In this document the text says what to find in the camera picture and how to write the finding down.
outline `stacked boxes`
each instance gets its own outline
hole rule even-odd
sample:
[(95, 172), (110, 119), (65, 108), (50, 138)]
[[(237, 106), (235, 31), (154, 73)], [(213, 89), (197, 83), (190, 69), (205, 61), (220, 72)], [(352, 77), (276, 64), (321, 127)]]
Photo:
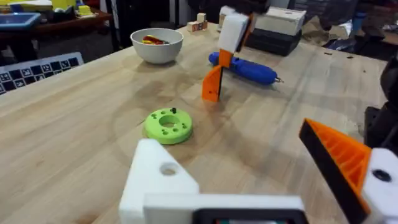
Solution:
[(193, 22), (189, 22), (187, 24), (187, 29), (189, 32), (195, 32), (198, 30), (206, 30), (207, 29), (206, 13), (198, 13), (197, 20), (193, 21)]

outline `checkerboard calibration board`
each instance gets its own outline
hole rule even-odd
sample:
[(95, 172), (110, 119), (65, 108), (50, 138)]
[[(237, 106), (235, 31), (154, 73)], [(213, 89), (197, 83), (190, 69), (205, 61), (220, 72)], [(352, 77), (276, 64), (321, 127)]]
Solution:
[(78, 52), (0, 67), (0, 95), (84, 64)]

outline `green ring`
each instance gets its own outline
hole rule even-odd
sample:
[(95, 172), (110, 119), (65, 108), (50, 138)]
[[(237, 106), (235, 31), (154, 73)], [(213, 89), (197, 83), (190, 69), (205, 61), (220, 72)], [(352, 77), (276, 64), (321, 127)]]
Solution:
[(148, 138), (161, 144), (177, 144), (187, 140), (192, 134), (192, 119), (185, 111), (171, 108), (157, 110), (145, 119), (145, 132)]

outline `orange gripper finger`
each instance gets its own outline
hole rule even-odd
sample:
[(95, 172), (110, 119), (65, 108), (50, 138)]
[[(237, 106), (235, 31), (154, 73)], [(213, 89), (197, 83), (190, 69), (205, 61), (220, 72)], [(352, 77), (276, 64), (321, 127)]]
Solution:
[(217, 65), (207, 73), (201, 86), (202, 99), (218, 102), (221, 88), (222, 69), (221, 65)]
[(220, 49), (220, 53), (218, 54), (218, 64), (222, 67), (229, 68), (231, 65), (232, 56), (233, 53)]
[(361, 195), (371, 149), (311, 119), (304, 120), (300, 139), (313, 157), (349, 223), (362, 223), (371, 212)]

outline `bowl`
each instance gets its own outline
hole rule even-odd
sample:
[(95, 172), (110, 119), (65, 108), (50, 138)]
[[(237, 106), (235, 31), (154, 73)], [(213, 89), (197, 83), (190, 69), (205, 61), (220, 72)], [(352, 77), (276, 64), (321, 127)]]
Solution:
[[(143, 44), (141, 41), (146, 35), (153, 35), (158, 39), (169, 42), (169, 44)], [(183, 38), (184, 36), (180, 32), (163, 28), (142, 29), (130, 35), (138, 56), (146, 62), (154, 64), (173, 61), (181, 50)]]

